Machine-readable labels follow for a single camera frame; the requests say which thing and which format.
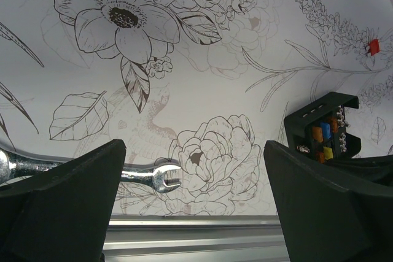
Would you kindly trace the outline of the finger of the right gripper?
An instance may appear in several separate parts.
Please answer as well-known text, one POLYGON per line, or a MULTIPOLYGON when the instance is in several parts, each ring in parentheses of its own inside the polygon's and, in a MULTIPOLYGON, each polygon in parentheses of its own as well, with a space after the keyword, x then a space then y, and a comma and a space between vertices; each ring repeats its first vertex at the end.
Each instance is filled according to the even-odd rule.
POLYGON ((356 183, 374 183, 392 187, 392 155, 336 158, 319 165, 325 166, 328 177, 340 185, 353 187, 356 183))

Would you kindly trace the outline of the black fuse box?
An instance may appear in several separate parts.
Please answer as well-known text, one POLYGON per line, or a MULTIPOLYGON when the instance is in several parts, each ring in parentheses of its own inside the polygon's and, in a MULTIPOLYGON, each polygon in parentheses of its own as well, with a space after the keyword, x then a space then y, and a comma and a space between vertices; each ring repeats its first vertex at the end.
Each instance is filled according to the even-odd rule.
POLYGON ((347 159, 361 150, 361 139, 350 133, 345 109, 358 109, 354 95, 329 92, 283 120, 289 148, 325 163, 347 159))

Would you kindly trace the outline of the red fuse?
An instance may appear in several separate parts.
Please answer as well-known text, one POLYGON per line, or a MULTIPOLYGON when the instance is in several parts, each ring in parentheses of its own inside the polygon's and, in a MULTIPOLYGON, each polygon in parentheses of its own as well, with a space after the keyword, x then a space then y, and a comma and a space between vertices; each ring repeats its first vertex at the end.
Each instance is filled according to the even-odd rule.
POLYGON ((374 56, 375 54, 380 52, 379 48, 379 40, 378 39, 373 39, 369 45, 368 45, 368 52, 371 56, 374 56))

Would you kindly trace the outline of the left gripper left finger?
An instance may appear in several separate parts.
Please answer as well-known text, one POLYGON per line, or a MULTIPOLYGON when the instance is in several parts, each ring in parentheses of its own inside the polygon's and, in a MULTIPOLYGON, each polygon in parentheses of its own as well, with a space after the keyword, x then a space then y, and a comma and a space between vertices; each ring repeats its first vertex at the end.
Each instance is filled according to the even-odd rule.
POLYGON ((1 187, 1 261, 101 261, 126 147, 112 140, 1 187))

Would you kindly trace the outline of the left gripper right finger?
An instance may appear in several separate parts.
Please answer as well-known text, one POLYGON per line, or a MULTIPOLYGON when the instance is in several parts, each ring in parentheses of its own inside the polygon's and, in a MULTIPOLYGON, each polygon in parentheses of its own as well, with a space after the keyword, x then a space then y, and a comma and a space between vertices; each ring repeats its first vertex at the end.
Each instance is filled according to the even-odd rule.
POLYGON ((291 261, 392 260, 392 187, 340 185, 276 141, 263 158, 291 261))

